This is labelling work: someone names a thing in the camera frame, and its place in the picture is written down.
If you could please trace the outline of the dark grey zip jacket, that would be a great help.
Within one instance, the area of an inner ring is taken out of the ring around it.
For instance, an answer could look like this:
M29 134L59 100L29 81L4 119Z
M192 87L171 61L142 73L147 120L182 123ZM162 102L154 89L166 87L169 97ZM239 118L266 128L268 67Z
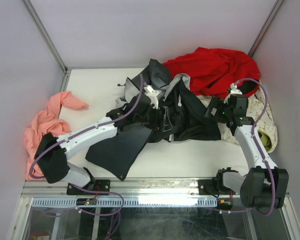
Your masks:
M144 87L147 85L162 91L159 107L164 111L163 129L153 131L148 143L221 139L216 121L205 117L207 108L189 89L190 76L183 73L172 76L168 68L156 59L150 59L139 75L126 79L124 96L116 99L116 108L130 103L134 97L146 96Z

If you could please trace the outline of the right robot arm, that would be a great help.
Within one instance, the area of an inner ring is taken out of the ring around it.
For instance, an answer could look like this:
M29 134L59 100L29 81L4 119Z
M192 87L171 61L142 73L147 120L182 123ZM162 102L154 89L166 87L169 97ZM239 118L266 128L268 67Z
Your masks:
M226 100L212 97L205 117L225 124L241 147L249 171L241 175L230 167L218 170L213 187L220 194L232 190L240 195L245 208L267 208L269 212L284 205L289 174L278 168L262 144L256 122L247 116L248 97L230 94Z

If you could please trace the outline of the red jacket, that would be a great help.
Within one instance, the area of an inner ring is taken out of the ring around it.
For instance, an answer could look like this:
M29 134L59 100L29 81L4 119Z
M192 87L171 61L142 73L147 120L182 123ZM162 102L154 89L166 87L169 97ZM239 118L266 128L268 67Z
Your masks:
M257 63L246 53L225 48L199 47L194 52L163 63L174 77L190 76L189 88L197 96L216 96L224 99L228 88L238 80L260 81Z

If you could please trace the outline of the cream patterned garment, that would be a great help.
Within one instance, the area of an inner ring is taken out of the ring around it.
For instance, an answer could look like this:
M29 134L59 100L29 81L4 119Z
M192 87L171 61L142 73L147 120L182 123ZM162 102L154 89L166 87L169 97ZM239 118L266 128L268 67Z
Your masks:
M266 103L263 90L258 87L257 91L248 98L247 116L256 120L262 113ZM225 123L218 123L221 140L231 144L239 145L238 141L232 136L230 129ZM275 126L274 118L269 103L266 106L264 114L257 122L256 129L260 140L268 153L272 153L278 144L278 131Z

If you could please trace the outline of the pink cloth garment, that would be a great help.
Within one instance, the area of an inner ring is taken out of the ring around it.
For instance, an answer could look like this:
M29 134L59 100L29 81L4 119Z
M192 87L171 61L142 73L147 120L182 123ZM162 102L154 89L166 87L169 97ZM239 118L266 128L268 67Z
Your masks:
M74 96L70 91L63 91L51 96L47 107L34 115L29 127L24 131L24 144L28 153L26 180L34 179L30 175L30 167L35 160L35 153L42 137L48 133L57 137L71 132L69 123L59 118L62 107L81 111L88 109L89 105Z

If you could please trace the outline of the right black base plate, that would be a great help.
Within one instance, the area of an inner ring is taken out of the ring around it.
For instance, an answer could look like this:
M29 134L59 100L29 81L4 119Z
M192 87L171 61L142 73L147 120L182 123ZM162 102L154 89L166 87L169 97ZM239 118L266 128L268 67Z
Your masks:
M238 193L232 189L225 187L221 180L216 178L211 179L199 179L198 183L198 194L210 195L212 197L218 198L220 195L237 195Z

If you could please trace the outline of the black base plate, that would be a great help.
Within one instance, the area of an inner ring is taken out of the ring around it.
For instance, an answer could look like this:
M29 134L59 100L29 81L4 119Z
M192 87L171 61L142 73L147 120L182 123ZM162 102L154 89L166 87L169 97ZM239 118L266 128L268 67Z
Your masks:
M210 195L212 197L218 198L220 195L237 195L238 193L232 189L225 187L221 180L216 178L211 179L199 179L198 183L198 194Z
M108 196L111 186L110 179L95 179L90 181L87 185L83 186L82 188L87 191L80 190L79 188L75 187L73 184L68 184L66 194L69 196L83 196L83 195L96 195L97 192L98 196Z

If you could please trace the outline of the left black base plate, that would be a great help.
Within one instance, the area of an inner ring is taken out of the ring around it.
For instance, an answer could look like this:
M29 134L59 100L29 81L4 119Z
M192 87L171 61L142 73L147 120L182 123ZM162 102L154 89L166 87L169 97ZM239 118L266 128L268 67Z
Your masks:
M82 188L87 191L80 190L79 188L75 187L73 184L68 184L66 194L69 196L83 196L83 195L96 195L97 192L98 196L108 196L111 186L110 179L95 179L90 181L87 185L83 186Z

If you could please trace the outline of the right aluminium corner post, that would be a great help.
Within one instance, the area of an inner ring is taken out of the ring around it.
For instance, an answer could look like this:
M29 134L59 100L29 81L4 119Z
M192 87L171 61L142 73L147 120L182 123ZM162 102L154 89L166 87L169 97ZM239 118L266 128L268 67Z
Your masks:
M275 1L273 7L271 8L268 16L266 17L259 33L257 34L257 36L256 36L249 52L248 52L248 55L251 58L256 54L260 44L262 43L263 39L265 38L265 36L266 36L269 28L271 27L274 19L276 18L278 12L280 11L280 9L282 8L282 6L284 5L285 2L286 2L285 0L276 0Z

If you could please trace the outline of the aluminium corner post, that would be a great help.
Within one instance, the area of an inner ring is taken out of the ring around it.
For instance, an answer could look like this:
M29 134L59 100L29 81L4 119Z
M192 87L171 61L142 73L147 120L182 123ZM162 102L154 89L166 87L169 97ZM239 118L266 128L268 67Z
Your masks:
M249 52L248 52L248 55L251 58L256 54L260 44L262 43L263 39L265 38L265 36L266 36L269 28L271 27L274 19L276 18L278 12L280 11L280 9L282 8L282 6L284 5L285 2L286 2L285 0L276 0L275 1L273 7L271 8L268 16L266 17L259 33L257 34L257 36L256 36Z
M22 4L24 5L26 11L30 15L30 18L32 19L33 23L36 26L36 29L38 30L39 34L41 35L43 41L45 42L48 50L52 54L54 60L58 64L58 66L61 68L63 73L66 73L68 68L66 64L64 63L61 55L59 54L55 44L53 43L47 29L45 28L41 18L39 17L39 14L37 13L33 3L30 0L21 0Z

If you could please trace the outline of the aluminium front rail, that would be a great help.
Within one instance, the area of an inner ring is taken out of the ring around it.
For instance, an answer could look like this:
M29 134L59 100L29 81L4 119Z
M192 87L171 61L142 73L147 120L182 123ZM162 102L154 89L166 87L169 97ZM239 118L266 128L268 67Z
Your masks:
M128 177L120 181L115 177L108 177L111 192L119 193L124 197L143 195L185 195L197 196L199 194L200 180L209 180L209 177L178 177L178 178L140 178ZM49 184L44 180L30 180L24 183L21 196L36 197L66 197L68 183L57 182Z

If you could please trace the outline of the left aluminium corner post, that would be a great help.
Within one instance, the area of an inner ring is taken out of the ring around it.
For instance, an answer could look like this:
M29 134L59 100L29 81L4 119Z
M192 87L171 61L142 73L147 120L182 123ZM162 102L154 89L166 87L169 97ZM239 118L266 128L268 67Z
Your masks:
M39 14L37 13L33 3L30 0L21 0L22 4L24 5L26 11L30 15L30 18L32 19L33 23L36 26L36 29L38 30L39 34L41 35L43 41L45 42L48 50L52 54L54 60L58 64L58 66L61 68L63 73L66 73L68 68L66 64L64 63L61 55L59 54L55 44L53 43L47 29L45 28L41 18L39 17Z

